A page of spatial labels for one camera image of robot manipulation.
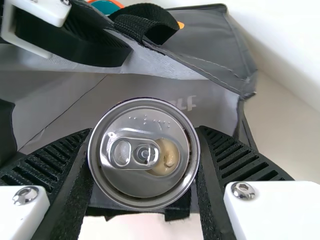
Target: black webbing strap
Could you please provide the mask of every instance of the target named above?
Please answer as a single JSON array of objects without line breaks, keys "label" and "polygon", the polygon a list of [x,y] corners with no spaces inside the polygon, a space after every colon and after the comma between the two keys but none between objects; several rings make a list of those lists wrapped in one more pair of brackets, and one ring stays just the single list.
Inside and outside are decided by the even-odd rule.
[{"label": "black webbing strap", "polygon": [[139,3],[122,8],[109,16],[114,28],[138,43],[146,36],[153,43],[162,45],[179,30],[174,17],[166,10],[151,3]]},{"label": "black webbing strap", "polygon": [[62,27],[53,26],[19,8],[15,8],[14,16],[17,37],[76,63],[120,67],[132,50],[124,41],[104,30],[111,23],[85,2],[72,2]]}]

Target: aluminum can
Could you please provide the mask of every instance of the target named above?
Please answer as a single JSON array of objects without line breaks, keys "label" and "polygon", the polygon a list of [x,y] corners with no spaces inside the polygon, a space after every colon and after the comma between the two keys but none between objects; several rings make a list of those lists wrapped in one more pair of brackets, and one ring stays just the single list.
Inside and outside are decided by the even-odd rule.
[{"label": "aluminum can", "polygon": [[163,208],[192,184],[200,144],[188,118],[172,104],[134,98],[111,108],[90,137],[88,165],[95,183],[131,210]]}]

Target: can rim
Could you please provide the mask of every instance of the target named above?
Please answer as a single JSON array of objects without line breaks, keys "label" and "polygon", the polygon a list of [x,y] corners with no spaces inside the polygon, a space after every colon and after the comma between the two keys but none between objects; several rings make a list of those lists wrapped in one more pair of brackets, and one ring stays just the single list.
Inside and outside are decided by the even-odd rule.
[{"label": "can rim", "polygon": [[[95,144],[94,141],[96,141],[97,140],[96,138],[98,137],[97,131],[100,131],[99,127],[101,126],[102,123],[105,122],[106,118],[108,118],[108,116],[113,111],[119,108],[122,108],[128,103],[135,103],[135,102],[141,102],[141,101],[151,101],[152,103],[163,105],[170,110],[174,110],[175,111],[174,116],[177,118],[177,120],[181,122],[190,140],[190,147],[192,148],[191,149],[192,152],[190,155],[190,162],[186,168],[184,176],[172,189],[168,191],[168,192],[172,191],[171,196],[169,196],[167,193],[163,193],[156,197],[150,197],[150,198],[144,198],[144,199],[130,197],[127,195],[124,196],[124,193],[115,189],[112,186],[112,184],[106,179],[106,177],[103,176],[103,174],[101,174],[101,172],[99,171],[98,159],[92,159],[93,158],[92,154],[94,151],[93,147]],[[88,158],[88,166],[91,171],[92,177],[95,183],[97,184],[97,186],[101,189],[101,191],[105,195],[107,195],[114,202],[116,202],[117,204],[125,208],[132,209],[132,210],[150,211],[150,210],[160,209],[167,205],[172,204],[181,196],[183,196],[185,192],[189,189],[198,172],[198,167],[200,163],[200,142],[199,142],[196,130],[193,127],[192,123],[185,116],[185,114],[181,110],[179,110],[177,107],[175,107],[169,102],[166,102],[164,100],[160,100],[157,98],[149,98],[149,97],[134,98],[134,99],[128,99],[126,101],[123,101],[115,105],[100,119],[100,121],[97,123],[90,137],[90,141],[88,144],[87,158]]]}]

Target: metal screw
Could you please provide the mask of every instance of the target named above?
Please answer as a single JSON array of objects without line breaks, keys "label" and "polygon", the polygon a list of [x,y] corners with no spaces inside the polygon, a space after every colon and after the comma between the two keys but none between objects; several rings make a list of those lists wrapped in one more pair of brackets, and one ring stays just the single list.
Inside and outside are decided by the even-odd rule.
[{"label": "metal screw", "polygon": [[256,191],[246,182],[236,182],[232,184],[231,191],[234,196],[241,200],[252,200],[256,196]]},{"label": "metal screw", "polygon": [[35,186],[26,186],[21,188],[16,194],[13,196],[12,200],[14,205],[21,206],[28,204],[36,199],[39,194],[39,189]]},{"label": "metal screw", "polygon": [[64,5],[67,5],[67,6],[70,5],[69,0],[60,0],[60,2],[62,2]]}]

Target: white plastic bracket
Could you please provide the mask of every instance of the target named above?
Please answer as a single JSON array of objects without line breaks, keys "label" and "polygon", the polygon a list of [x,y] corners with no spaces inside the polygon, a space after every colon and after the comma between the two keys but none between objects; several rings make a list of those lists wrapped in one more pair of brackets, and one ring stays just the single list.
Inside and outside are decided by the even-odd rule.
[{"label": "white plastic bracket", "polygon": [[310,181],[248,181],[255,197],[225,187],[224,204],[237,240],[315,240],[320,229],[320,185]]},{"label": "white plastic bracket", "polygon": [[65,23],[71,9],[69,0],[5,0],[1,26],[1,37],[22,49],[44,58],[51,53],[16,36],[15,11],[22,9],[58,28]]},{"label": "white plastic bracket", "polygon": [[49,209],[46,190],[37,187],[38,195],[27,204],[16,205],[13,197],[27,186],[0,186],[0,239],[30,240]]}]

